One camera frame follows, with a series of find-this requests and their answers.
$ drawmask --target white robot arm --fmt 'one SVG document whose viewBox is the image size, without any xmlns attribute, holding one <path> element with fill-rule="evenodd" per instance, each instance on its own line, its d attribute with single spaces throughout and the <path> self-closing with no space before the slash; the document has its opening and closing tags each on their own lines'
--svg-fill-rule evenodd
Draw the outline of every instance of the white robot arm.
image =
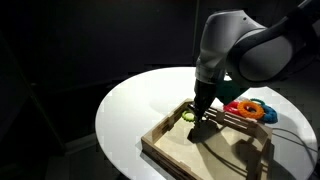
<svg viewBox="0 0 320 180">
<path fill-rule="evenodd" d="M 306 0 L 270 28 L 242 10 L 211 15 L 205 25 L 196 63 L 193 111 L 195 124 L 218 97 L 224 104 L 250 87 L 262 87 L 287 78 L 318 55 L 314 24 L 320 18 L 320 0 Z M 232 81 L 226 86 L 224 76 Z"/>
</svg>

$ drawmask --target white round table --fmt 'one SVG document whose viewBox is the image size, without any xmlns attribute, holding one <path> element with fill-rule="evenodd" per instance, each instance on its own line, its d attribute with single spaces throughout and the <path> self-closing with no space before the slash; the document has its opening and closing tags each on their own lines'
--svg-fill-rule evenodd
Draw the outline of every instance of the white round table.
<svg viewBox="0 0 320 180">
<path fill-rule="evenodd" d="M 107 158 L 130 179 L 173 179 L 141 152 L 140 138 L 186 98 L 193 99 L 195 68 L 165 68 L 120 83 L 102 100 L 96 134 Z M 317 161 L 318 144 L 307 119 L 270 88 L 250 88 L 243 97 L 259 98 L 278 112 L 273 128 L 272 179 L 307 179 Z M 219 100 L 213 107 L 221 108 Z"/>
</svg>

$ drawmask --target colorful toy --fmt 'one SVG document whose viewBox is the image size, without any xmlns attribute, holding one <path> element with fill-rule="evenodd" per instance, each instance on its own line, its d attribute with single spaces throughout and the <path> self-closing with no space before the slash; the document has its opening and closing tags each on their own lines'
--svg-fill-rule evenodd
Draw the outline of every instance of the colorful toy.
<svg viewBox="0 0 320 180">
<path fill-rule="evenodd" d="M 252 101 L 252 102 L 258 102 L 260 105 L 266 105 L 266 103 L 264 103 L 262 100 L 260 100 L 260 99 L 256 99 L 256 98 L 252 98 L 252 99 L 250 99 L 250 101 Z"/>
<path fill-rule="evenodd" d="M 226 111 L 226 112 L 230 112 L 232 114 L 241 116 L 241 114 L 239 113 L 239 110 L 238 110 L 238 104 L 239 104 L 239 102 L 232 101 L 228 105 L 223 106 L 223 110 Z"/>
<path fill-rule="evenodd" d="M 194 115 L 189 110 L 185 110 L 182 113 L 182 119 L 184 119 L 187 122 L 193 122 L 194 121 Z"/>
<path fill-rule="evenodd" d="M 267 105 L 262 105 L 261 107 L 263 108 L 265 113 L 261 118 L 261 121 L 269 124 L 274 124 L 278 122 L 277 112 L 274 109 Z"/>
<path fill-rule="evenodd" d="M 253 109 L 254 112 L 248 111 L 247 107 Z M 260 119 L 264 115 L 262 107 L 252 101 L 242 101 L 238 104 L 237 108 L 239 113 L 246 118 Z"/>
</svg>

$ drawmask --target dark background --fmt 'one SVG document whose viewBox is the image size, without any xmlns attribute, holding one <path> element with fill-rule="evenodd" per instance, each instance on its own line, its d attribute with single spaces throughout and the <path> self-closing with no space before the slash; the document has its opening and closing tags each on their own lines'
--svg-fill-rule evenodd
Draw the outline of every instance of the dark background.
<svg viewBox="0 0 320 180">
<path fill-rule="evenodd" d="M 56 152 L 55 132 L 64 143 L 93 133 L 99 103 L 128 77 L 157 68 L 193 66 L 205 21 L 213 12 L 244 9 L 269 27 L 300 2 L 1 0 L 1 164 L 25 154 Z M 304 76 L 311 77 L 305 82 L 318 81 L 316 76 Z M 288 93 L 297 82 L 302 81 L 271 87 Z M 296 100 L 295 94 L 284 95 Z M 312 119 L 303 102 L 297 106 Z"/>
</svg>

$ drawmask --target wooden box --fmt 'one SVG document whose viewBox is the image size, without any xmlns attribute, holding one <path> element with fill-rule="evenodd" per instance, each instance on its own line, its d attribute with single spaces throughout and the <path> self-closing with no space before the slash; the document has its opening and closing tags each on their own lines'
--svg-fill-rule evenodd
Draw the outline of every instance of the wooden box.
<svg viewBox="0 0 320 180">
<path fill-rule="evenodd" d="M 189 141 L 194 123 L 181 118 L 186 99 L 142 138 L 143 152 L 177 179 L 267 179 L 272 129 L 210 108 L 202 124 L 209 133 Z"/>
</svg>

